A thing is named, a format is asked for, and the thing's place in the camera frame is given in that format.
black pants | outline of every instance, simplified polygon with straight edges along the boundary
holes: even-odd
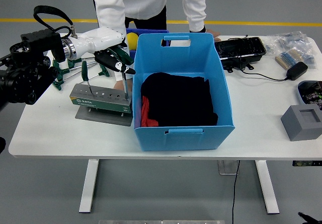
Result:
[[[128,28],[133,21],[137,29],[167,29],[167,8],[162,9],[161,13],[150,19],[131,19],[125,17],[125,27]]]

blue container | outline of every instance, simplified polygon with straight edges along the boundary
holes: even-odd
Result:
[[[157,29],[126,29],[126,34],[135,33],[138,36],[141,34],[155,34],[155,33],[168,33],[168,30],[157,30]],[[136,50],[130,50],[130,57],[135,58]]]
[[[162,46],[164,41],[171,41],[170,46]],[[214,150],[234,130],[227,83],[211,34],[142,34],[134,69],[134,131],[143,151]],[[141,127],[141,85],[156,72],[209,79],[217,125]]]

green screwdriver handle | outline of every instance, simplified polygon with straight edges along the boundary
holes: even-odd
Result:
[[[87,74],[87,62],[85,60],[82,62],[82,78],[84,82],[89,81],[89,77]]]

white shirt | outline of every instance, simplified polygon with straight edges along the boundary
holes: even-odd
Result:
[[[94,0],[100,27],[106,26],[126,35],[125,16],[149,19],[158,15],[167,0]],[[193,32],[201,31],[206,18],[206,0],[182,0],[183,10]]]

gray floor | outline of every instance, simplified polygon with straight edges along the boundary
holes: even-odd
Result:
[[[92,0],[0,0],[0,19],[32,18],[36,5],[58,7],[72,19],[96,18]],[[181,0],[168,0],[167,8],[168,19],[185,19]],[[320,0],[207,0],[206,13],[207,20],[214,21],[322,22]],[[78,32],[96,27],[76,23]],[[322,49],[321,27],[207,27],[222,35],[300,30]],[[20,41],[20,34],[40,29],[43,26],[38,23],[0,22],[0,56]],[[188,26],[169,25],[169,30],[185,32]],[[23,108],[10,104],[0,112],[0,135],[8,143],[0,155],[0,223],[96,224],[101,219],[223,219],[231,223],[234,177],[220,176],[216,161],[101,161],[92,213],[78,213],[86,160],[15,159],[8,153]],[[255,163],[241,161],[235,223],[303,223],[299,211],[322,219],[322,168],[296,168],[290,161],[269,161],[268,167],[281,213],[266,214]]]

